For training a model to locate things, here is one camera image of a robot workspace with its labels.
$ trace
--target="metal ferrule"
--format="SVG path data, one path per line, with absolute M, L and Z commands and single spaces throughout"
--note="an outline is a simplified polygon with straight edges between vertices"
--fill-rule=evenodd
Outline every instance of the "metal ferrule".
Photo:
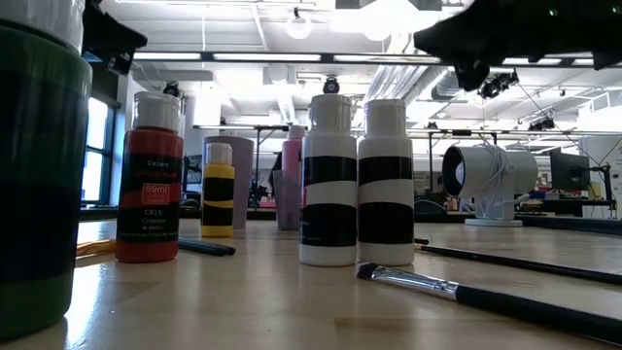
M 417 275 L 395 268 L 378 266 L 371 274 L 372 281 L 384 282 L 414 291 L 456 300 L 459 284 L 433 277 Z

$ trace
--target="table surface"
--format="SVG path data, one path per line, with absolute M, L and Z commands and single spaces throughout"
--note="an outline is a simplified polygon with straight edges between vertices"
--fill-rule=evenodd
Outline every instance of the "table surface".
M 79 241 L 115 221 L 80 224 Z M 197 237 L 198 221 L 181 235 Z M 535 227 L 418 224 L 435 246 L 622 274 L 622 238 Z M 60 323 L 2 349 L 606 349 L 441 298 L 357 280 L 350 267 L 298 263 L 296 232 L 249 222 L 220 239 L 232 257 L 180 251 L 172 262 L 78 260 Z M 622 288 L 418 253 L 406 269 L 622 319 Z

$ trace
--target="computer monitor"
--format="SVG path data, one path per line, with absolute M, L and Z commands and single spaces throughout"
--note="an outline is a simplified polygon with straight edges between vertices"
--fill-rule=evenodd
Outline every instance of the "computer monitor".
M 555 190 L 587 191 L 590 186 L 590 159 L 584 156 L 551 153 L 551 177 Z

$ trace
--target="paintbrush handle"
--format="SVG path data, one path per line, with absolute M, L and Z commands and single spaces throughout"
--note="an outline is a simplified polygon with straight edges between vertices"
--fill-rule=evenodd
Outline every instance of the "paintbrush handle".
M 613 273 L 591 271 L 591 270 L 567 267 L 567 266 L 559 266 L 559 265 L 543 263 L 543 262 L 530 262 L 530 261 L 521 260 L 521 259 L 498 257 L 498 256 L 487 255 L 487 254 L 470 252 L 470 251 L 440 248 L 440 247 L 434 247 L 434 246 L 421 246 L 420 249 L 424 252 L 431 252 L 431 253 L 443 255 L 445 257 L 465 259 L 465 260 L 476 261 L 476 262 L 481 262 L 481 263 L 494 263 L 494 264 L 499 264 L 503 266 L 528 269 L 531 271 L 538 271 L 538 272 L 557 274 L 561 276 L 580 278 L 580 279 L 584 279 L 588 281 L 603 282 L 603 283 L 614 284 L 614 285 L 622 285 L 622 276 L 613 274 Z
M 622 321 L 544 302 L 460 285 L 459 303 L 503 316 L 622 345 Z
M 214 242 L 206 242 L 206 241 L 202 241 L 202 240 L 197 240 L 197 239 L 188 239 L 188 238 L 179 238 L 179 243 L 183 244 L 183 243 L 189 243 L 189 244 L 204 244 L 205 246 L 211 246 L 212 248 L 215 249 L 220 249 L 223 250 L 223 252 L 226 255 L 233 255 L 235 254 L 235 248 L 224 245 L 224 244 L 219 244 L 219 243 L 214 243 Z
M 424 238 L 415 238 L 415 243 L 422 244 L 422 245 L 428 245 L 430 244 L 430 241 Z
M 226 255 L 226 252 L 224 250 L 201 244 L 200 241 L 195 241 L 195 243 L 179 241 L 178 247 L 179 249 L 185 251 L 207 254 L 214 257 L 223 257 L 224 255 Z

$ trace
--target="pink bottle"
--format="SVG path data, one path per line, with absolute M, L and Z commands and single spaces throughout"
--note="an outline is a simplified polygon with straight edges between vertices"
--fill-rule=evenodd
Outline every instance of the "pink bottle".
M 302 158 L 300 151 L 302 149 L 302 138 L 304 137 L 305 128 L 303 125 L 290 126 L 287 141 L 283 142 L 283 158 L 282 168 L 288 175 L 294 177 L 298 182 L 302 174 Z

